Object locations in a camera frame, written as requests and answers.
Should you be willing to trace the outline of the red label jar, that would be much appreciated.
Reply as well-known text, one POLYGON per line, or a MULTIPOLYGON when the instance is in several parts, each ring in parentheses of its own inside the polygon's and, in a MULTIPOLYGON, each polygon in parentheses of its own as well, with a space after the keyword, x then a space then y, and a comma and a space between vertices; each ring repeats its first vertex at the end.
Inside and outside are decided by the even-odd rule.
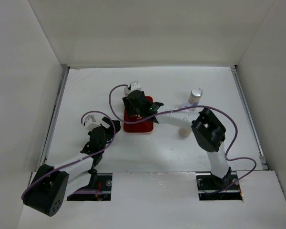
POLYGON ((193 106, 193 105, 190 104, 190 103, 183 103, 183 104, 181 104, 180 108, 181 108, 181 110, 184 111, 184 112, 190 112, 190 111, 193 110, 192 106, 193 106))

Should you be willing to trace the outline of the yellow cap spice bottle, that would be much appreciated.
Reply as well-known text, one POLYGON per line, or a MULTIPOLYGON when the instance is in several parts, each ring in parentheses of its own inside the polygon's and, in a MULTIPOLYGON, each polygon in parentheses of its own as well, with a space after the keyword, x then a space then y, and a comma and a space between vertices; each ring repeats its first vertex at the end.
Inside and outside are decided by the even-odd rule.
POLYGON ((179 128, 178 133, 181 137, 187 138, 191 134, 191 131, 181 127, 179 128))

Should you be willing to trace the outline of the blue label silver cap bottle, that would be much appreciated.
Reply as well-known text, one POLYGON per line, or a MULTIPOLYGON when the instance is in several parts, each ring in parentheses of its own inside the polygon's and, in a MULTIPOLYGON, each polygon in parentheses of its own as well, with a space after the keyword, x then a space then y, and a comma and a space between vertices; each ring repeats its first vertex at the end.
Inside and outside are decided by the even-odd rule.
POLYGON ((203 91, 201 88, 194 88, 191 92, 190 92, 190 96, 188 99, 188 103, 195 106, 198 105, 200 102, 200 99, 203 95, 203 91))

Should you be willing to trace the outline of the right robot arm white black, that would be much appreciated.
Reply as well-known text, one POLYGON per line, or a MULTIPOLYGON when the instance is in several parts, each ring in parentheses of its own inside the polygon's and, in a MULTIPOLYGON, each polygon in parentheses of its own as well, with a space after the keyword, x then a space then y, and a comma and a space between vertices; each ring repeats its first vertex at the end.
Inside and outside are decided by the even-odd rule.
POLYGON ((213 186, 221 189, 229 183, 231 168, 225 158, 224 146, 226 128, 209 108, 200 112, 192 108, 174 111, 163 103, 150 102, 144 92, 138 90, 123 97, 123 103, 129 115, 193 132, 198 145, 207 152, 213 186))

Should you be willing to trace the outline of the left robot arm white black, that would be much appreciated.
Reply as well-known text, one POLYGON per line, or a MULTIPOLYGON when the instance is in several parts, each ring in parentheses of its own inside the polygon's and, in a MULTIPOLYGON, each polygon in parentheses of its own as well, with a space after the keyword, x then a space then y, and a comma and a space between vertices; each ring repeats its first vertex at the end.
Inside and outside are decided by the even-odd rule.
POLYGON ((54 216, 65 200, 97 200, 108 194, 108 186, 98 179, 96 166, 121 129, 118 120, 103 117, 91 127, 89 141, 80 153, 55 166, 40 166, 29 187, 21 196, 23 204, 49 217, 54 216))

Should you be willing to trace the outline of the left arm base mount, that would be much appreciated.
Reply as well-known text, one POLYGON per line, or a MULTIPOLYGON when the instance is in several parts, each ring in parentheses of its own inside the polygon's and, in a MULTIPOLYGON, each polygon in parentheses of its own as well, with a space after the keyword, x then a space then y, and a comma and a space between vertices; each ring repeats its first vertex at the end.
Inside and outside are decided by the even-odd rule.
POLYGON ((112 173, 98 173, 88 185, 67 197, 67 201, 110 201, 112 196, 112 173))

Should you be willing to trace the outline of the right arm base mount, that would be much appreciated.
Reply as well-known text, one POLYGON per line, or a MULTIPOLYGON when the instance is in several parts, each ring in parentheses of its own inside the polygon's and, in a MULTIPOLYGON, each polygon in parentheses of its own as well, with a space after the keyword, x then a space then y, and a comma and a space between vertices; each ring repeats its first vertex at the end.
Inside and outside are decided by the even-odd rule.
POLYGON ((232 172, 227 179, 219 179, 211 173, 196 173, 198 197, 200 201, 243 200, 237 173, 232 172))

